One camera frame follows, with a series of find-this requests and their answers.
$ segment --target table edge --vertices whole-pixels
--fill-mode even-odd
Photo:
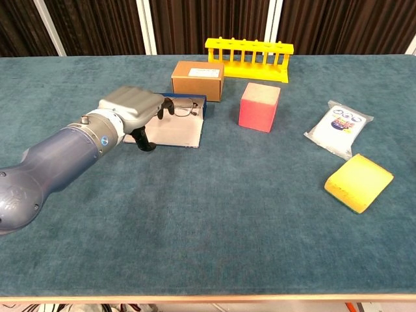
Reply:
[[[416,302],[416,294],[255,294],[195,296],[13,296],[0,297],[5,304],[200,304],[270,301]]]

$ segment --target brown curtain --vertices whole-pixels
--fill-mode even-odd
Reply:
[[[278,40],[296,54],[391,54],[415,33],[415,0],[284,0]]]
[[[158,54],[206,54],[207,38],[263,41],[268,0],[151,0]]]
[[[0,57],[58,55],[33,1],[0,0]]]
[[[135,0],[45,0],[67,55],[145,54]]]

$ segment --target red cube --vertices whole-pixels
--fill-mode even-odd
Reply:
[[[278,107],[280,88],[248,83],[241,98],[239,125],[270,132]]]

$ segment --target white bag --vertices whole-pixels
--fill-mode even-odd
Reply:
[[[350,107],[330,100],[329,111],[320,122],[304,135],[328,151],[349,160],[351,145],[367,122],[374,117],[362,114]]]

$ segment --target brown box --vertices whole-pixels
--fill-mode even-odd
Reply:
[[[180,60],[172,74],[172,89],[180,94],[203,94],[207,101],[221,101],[224,64]]]

